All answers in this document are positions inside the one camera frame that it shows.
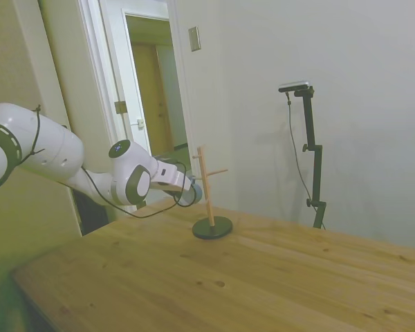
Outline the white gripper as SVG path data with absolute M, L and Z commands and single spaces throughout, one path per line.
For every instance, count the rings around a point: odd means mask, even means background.
M 156 162 L 157 168 L 151 173 L 151 189 L 170 192 L 190 190 L 192 181 L 185 174 L 184 164 L 172 159 Z

